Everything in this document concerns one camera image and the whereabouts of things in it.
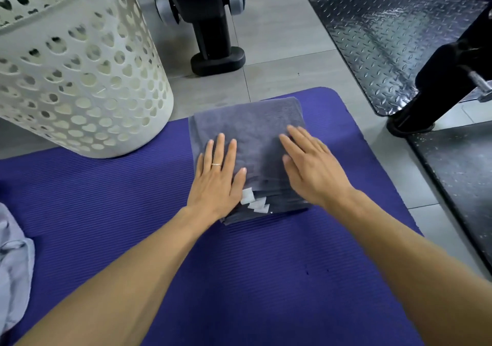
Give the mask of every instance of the laundry basket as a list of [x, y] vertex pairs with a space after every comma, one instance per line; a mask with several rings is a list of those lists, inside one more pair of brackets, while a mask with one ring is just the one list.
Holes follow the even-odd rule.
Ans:
[[0, 25], [2, 118], [93, 158], [131, 152], [169, 120], [136, 0], [0, 0]]

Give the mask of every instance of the black rubber foot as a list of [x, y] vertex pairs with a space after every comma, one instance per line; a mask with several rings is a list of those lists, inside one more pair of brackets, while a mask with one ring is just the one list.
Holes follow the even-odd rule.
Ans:
[[245, 62], [243, 49], [231, 47], [229, 56], [217, 60], [205, 60], [201, 53], [197, 53], [191, 58], [191, 70], [197, 76], [213, 76], [241, 69]]
[[432, 131], [434, 128], [435, 123], [433, 123], [430, 127], [427, 127], [426, 129], [421, 129], [421, 130], [415, 130], [415, 131], [401, 131], [395, 126], [395, 118], [394, 116], [390, 116], [388, 118], [388, 121], [386, 122], [386, 128], [390, 132], [391, 135], [396, 136], [398, 138], [405, 138], [409, 135], [412, 135], [414, 133], [422, 133], [422, 132], [429, 132]]

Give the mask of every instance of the white tag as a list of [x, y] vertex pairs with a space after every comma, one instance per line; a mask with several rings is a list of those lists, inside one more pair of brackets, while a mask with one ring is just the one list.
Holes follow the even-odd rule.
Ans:
[[248, 209], [261, 209], [263, 206], [265, 206], [265, 202], [267, 202], [267, 198], [260, 197], [258, 200], [255, 200], [254, 202], [250, 203], [248, 205]]
[[267, 203], [265, 206], [263, 206], [262, 208], [259, 208], [259, 209], [254, 209], [253, 211], [255, 213], [263, 213], [263, 214], [266, 214], [268, 213], [268, 208], [270, 207], [270, 204]]
[[252, 188], [246, 188], [243, 190], [243, 198], [241, 199], [241, 205], [246, 205], [247, 203], [254, 202], [254, 194]]

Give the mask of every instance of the purple yoga mat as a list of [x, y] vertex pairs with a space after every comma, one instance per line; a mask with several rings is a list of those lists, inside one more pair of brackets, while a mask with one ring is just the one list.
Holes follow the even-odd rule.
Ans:
[[[415, 222], [335, 91], [287, 96], [353, 185], [415, 231]], [[17, 341], [84, 281], [186, 204], [188, 122], [169, 122], [129, 155], [89, 159], [62, 148], [0, 161], [0, 201], [36, 245]], [[351, 235], [318, 207], [213, 225], [183, 262], [143, 345], [422, 345]]]

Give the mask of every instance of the folded garment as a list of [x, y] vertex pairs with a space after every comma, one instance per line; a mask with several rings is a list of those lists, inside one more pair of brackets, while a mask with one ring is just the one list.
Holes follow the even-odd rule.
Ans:
[[0, 329], [11, 329], [24, 316], [34, 269], [34, 243], [26, 238], [0, 203]]
[[279, 140], [287, 125], [304, 127], [301, 105], [295, 97], [271, 99], [207, 110], [188, 118], [191, 148], [196, 161], [210, 139], [225, 134], [226, 148], [238, 142], [236, 173], [248, 169], [245, 188], [253, 191], [289, 188], [283, 167], [285, 150]]
[[301, 105], [294, 97], [212, 109], [188, 118], [195, 168], [207, 142], [216, 140], [223, 132], [226, 148], [231, 139], [238, 142], [234, 172], [242, 167], [248, 169], [244, 188], [251, 188], [256, 200], [266, 197], [265, 204], [255, 202], [250, 206], [248, 202], [237, 205], [223, 219], [224, 224], [310, 206], [290, 187], [282, 163], [285, 150], [279, 135], [286, 133], [287, 125], [304, 127]]

